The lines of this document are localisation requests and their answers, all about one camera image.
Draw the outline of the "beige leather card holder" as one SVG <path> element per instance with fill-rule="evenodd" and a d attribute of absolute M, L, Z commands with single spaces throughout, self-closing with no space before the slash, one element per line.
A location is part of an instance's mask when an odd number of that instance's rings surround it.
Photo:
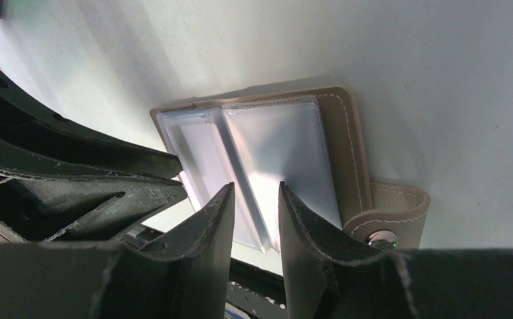
<path fill-rule="evenodd" d="M 371 180 L 358 104 L 348 86 L 199 100 L 155 108 L 152 120 L 182 166 L 194 209 L 235 184 L 234 241 L 279 251 L 278 188 L 353 238 L 416 249 L 431 199 L 418 187 Z"/>

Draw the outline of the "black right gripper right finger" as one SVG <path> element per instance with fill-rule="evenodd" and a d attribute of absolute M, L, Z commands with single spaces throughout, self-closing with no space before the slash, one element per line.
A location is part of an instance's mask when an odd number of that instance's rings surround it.
<path fill-rule="evenodd" d="M 381 251 L 285 183 L 278 204 L 289 318 L 513 318 L 513 249 Z"/>

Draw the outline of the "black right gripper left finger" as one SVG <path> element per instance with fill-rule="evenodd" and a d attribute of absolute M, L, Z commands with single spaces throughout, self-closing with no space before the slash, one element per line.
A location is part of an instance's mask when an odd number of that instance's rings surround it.
<path fill-rule="evenodd" d="M 124 241 L 0 243 L 0 318 L 222 318 L 235 186 L 134 247 Z"/>

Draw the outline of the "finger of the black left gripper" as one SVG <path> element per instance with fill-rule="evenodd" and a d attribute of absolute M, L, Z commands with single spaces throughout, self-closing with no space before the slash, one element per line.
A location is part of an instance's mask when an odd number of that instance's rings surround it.
<path fill-rule="evenodd" d="M 176 180 L 66 163 L 0 140 L 0 235 L 109 241 L 186 197 Z"/>
<path fill-rule="evenodd" d="M 175 155 L 125 142 L 64 118 L 1 70 L 0 139 L 56 160 L 134 175 L 173 178 L 183 169 Z"/>

